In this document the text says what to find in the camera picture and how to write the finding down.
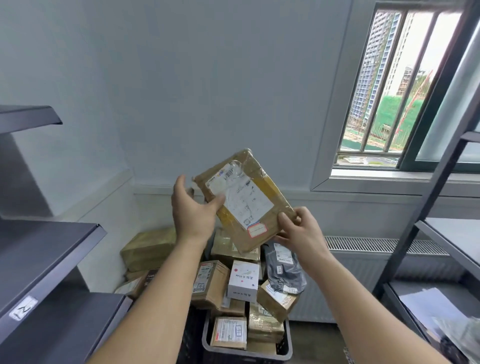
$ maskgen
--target right arm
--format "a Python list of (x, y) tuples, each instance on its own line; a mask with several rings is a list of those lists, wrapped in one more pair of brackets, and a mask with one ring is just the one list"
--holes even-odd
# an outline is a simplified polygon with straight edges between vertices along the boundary
[(296, 226), (283, 213), (276, 241), (298, 256), (318, 284), (358, 364), (448, 364), (437, 350), (394, 317), (328, 250), (317, 221), (306, 207), (295, 209)]

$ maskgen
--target floor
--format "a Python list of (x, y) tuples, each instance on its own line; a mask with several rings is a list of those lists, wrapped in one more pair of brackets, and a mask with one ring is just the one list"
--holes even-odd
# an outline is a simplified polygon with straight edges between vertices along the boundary
[(336, 325), (290, 321), (290, 333), (293, 356), (289, 364), (348, 364)]

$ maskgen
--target hand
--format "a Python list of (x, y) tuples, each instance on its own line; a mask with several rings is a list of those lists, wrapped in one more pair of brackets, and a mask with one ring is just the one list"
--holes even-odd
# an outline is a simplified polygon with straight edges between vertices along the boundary
[(195, 243), (202, 250), (215, 227), (215, 214), (225, 202), (225, 196), (219, 195), (206, 205), (201, 205), (189, 196), (185, 190), (185, 175), (177, 178), (173, 187), (173, 221), (177, 231), (177, 241)]
[(306, 207), (294, 208), (300, 221), (292, 222), (285, 213), (278, 214), (278, 223), (283, 229), (274, 240), (297, 254), (305, 270), (318, 264), (318, 258), (331, 258), (325, 237), (317, 220)]

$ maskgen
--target red-bordered sticker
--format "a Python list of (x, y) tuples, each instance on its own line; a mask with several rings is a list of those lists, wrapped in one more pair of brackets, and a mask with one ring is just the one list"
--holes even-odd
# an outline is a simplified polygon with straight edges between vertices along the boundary
[(256, 224), (249, 226), (247, 230), (251, 238), (254, 238), (255, 236), (261, 235), (268, 231), (267, 226), (261, 222), (257, 222)]

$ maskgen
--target left arm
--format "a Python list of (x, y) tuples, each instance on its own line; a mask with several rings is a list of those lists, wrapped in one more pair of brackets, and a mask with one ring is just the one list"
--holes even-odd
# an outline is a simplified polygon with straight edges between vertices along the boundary
[(175, 363), (198, 264), (225, 198), (196, 203), (177, 179), (172, 196), (177, 244), (148, 288), (88, 364)]

